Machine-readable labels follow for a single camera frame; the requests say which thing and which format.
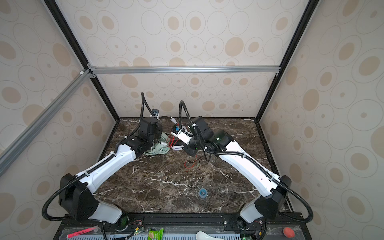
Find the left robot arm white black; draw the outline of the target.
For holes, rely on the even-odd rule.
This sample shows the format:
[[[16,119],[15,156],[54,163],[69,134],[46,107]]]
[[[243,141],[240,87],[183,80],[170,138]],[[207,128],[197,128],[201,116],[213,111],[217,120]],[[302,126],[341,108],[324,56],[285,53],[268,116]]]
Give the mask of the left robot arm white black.
[[[148,152],[162,135],[162,127],[158,120],[159,111],[152,110],[141,94],[141,111],[139,124],[128,135],[121,139],[104,159],[92,167],[76,174],[66,174],[61,179],[60,188],[45,202],[42,217],[47,221],[96,220],[109,224],[121,225],[127,222],[123,210],[115,205],[97,200],[94,192],[112,175],[125,165]],[[54,199],[68,212],[68,216],[54,217],[48,213],[48,207]]]

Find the white black red headphones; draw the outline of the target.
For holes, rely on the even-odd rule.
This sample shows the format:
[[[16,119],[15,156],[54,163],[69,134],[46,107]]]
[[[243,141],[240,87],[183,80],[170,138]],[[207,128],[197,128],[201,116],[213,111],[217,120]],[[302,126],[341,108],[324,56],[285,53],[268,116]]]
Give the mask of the white black red headphones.
[[[163,116],[163,117],[160,117],[160,119],[168,119],[170,120],[173,124],[175,124],[176,126],[179,126],[177,120],[173,117],[170,117],[170,116]],[[168,137],[166,139],[166,143],[167,143],[167,147],[169,147],[170,149],[174,150],[174,151],[181,151],[183,149],[183,144],[181,142],[179,142],[179,139],[177,139],[175,136],[172,135],[172,133],[168,134]]]

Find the mint green headphones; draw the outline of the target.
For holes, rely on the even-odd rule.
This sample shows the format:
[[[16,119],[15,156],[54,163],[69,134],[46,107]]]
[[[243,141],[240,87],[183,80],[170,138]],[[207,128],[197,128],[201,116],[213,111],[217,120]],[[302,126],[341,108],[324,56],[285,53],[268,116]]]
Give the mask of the mint green headphones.
[[[144,152],[146,156],[165,155],[170,151],[169,136],[166,133],[162,133],[161,138],[156,140],[155,144],[149,151]]]

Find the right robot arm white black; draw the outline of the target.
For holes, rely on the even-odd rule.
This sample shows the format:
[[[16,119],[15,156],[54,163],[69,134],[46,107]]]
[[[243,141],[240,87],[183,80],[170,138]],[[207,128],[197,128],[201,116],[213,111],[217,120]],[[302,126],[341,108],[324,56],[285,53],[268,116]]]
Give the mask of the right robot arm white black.
[[[183,143],[183,150],[194,157],[203,151],[206,161],[216,156],[239,171],[259,192],[259,197],[240,210],[240,224],[250,224],[257,219],[274,220],[277,216],[291,221],[309,223],[314,218],[314,211],[308,202],[293,191],[291,179],[269,171],[252,158],[240,144],[226,131],[213,132],[203,117],[191,118],[184,101],[179,103],[179,120],[172,134]],[[299,200],[308,212],[304,219],[297,219],[280,211],[288,195]]]

